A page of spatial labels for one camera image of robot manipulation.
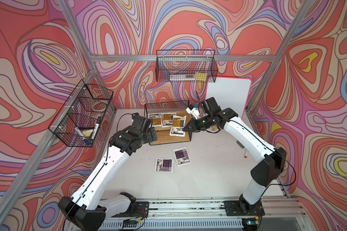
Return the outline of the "two-tier wooden wire shelf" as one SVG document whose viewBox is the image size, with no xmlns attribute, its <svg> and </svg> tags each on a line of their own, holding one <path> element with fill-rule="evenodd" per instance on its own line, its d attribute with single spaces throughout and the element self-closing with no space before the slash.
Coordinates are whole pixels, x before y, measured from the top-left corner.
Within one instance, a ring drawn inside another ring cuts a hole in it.
<svg viewBox="0 0 347 231">
<path fill-rule="evenodd" d="M 191 115 L 186 111 L 189 105 L 188 100 L 145 105 L 145 116 L 152 120 L 157 137 L 150 145 L 191 141 L 192 133 L 183 131 L 191 119 Z"/>
</svg>

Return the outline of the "purple coffee bag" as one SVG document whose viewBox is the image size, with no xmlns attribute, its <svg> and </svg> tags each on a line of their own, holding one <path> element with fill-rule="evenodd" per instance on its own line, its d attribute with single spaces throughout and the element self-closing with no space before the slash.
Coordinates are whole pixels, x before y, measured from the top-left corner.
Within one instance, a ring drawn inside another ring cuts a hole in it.
<svg viewBox="0 0 347 231">
<path fill-rule="evenodd" d="M 189 152 L 187 147 L 182 147 L 173 150 L 174 159 L 176 161 L 176 165 L 178 167 L 182 167 L 185 165 L 189 165 L 192 163 L 191 157 L 189 156 Z"/>
<path fill-rule="evenodd" d="M 174 161 L 171 158 L 156 158 L 154 164 L 154 172 L 173 173 Z"/>
</svg>

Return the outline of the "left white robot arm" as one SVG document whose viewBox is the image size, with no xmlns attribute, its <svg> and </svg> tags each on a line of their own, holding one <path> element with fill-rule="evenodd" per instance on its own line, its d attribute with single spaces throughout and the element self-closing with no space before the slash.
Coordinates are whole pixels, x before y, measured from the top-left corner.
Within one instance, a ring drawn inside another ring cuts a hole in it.
<svg viewBox="0 0 347 231">
<path fill-rule="evenodd" d="M 82 231 L 97 231 L 105 219 L 115 215 L 137 214 L 136 198 L 127 192 L 101 199 L 124 162 L 144 144 L 157 140 L 151 119 L 134 113 L 132 120 L 132 125 L 110 138 L 106 152 L 80 188 L 72 196 L 62 197 L 58 203 L 65 218 Z"/>
</svg>

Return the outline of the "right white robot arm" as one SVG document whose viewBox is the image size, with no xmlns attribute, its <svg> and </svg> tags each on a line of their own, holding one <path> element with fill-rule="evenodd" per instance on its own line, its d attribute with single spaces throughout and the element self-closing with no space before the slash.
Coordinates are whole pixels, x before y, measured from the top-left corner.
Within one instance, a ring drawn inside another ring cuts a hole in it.
<svg viewBox="0 0 347 231">
<path fill-rule="evenodd" d="M 256 207 L 262 205 L 261 197 L 284 170 L 287 153 L 283 148 L 276 148 L 261 139 L 252 131 L 231 108 L 221 109 L 214 97 L 200 103 L 204 116 L 200 117 L 198 108 L 189 105 L 186 112 L 193 116 L 183 128 L 185 132 L 207 131 L 217 126 L 239 142 L 256 160 L 257 165 L 251 170 L 251 181 L 246 191 L 239 197 L 238 210 L 243 215 L 250 215 Z"/>
</svg>

